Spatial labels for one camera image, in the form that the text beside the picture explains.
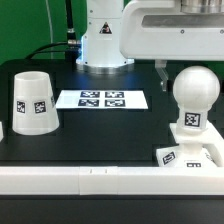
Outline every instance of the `black table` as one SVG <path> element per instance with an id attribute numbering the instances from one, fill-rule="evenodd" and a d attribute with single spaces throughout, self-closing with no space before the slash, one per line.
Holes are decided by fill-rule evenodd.
<path id="1" fill-rule="evenodd" d="M 169 86 L 184 68 L 170 62 Z M 61 90 L 143 90 L 148 110 L 58 110 L 60 127 L 42 136 L 12 130 L 14 75 L 49 73 L 54 96 Z M 64 60 L 13 60 L 0 67 L 1 166 L 158 166 L 158 148 L 175 145 L 168 124 L 178 108 L 172 91 L 162 92 L 153 62 L 133 71 L 95 75 Z M 224 136 L 223 94 L 209 120 Z M 223 196 L 0 196 L 0 223 L 223 223 Z"/>

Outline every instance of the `paper sheet with markers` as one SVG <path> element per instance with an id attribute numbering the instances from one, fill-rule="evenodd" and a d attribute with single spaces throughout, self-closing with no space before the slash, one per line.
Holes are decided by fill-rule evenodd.
<path id="1" fill-rule="evenodd" d="M 62 90 L 57 109 L 148 109 L 143 91 Z"/>

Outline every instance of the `white sphere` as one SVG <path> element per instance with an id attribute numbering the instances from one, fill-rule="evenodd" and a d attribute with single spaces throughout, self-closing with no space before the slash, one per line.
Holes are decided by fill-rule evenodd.
<path id="1" fill-rule="evenodd" d="M 216 75 L 208 68 L 192 66 L 175 79 L 174 98 L 180 109 L 203 112 L 211 109 L 220 92 Z"/>

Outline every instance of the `green background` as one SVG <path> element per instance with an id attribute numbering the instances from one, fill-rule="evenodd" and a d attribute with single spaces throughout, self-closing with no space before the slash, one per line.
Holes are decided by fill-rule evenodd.
<path id="1" fill-rule="evenodd" d="M 54 42 L 66 41 L 65 0 L 49 0 Z M 80 37 L 86 31 L 86 0 L 72 0 L 73 20 Z M 22 59 L 38 47 L 50 43 L 50 29 L 45 0 L 0 0 L 0 64 Z M 49 54 L 35 58 L 50 58 Z M 223 62 L 208 63 L 224 77 Z"/>

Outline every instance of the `white cup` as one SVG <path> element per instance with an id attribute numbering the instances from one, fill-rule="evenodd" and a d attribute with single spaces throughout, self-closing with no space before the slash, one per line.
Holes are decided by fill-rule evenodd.
<path id="1" fill-rule="evenodd" d="M 15 75 L 13 130 L 23 135 L 41 135 L 58 126 L 49 75 L 37 71 Z"/>

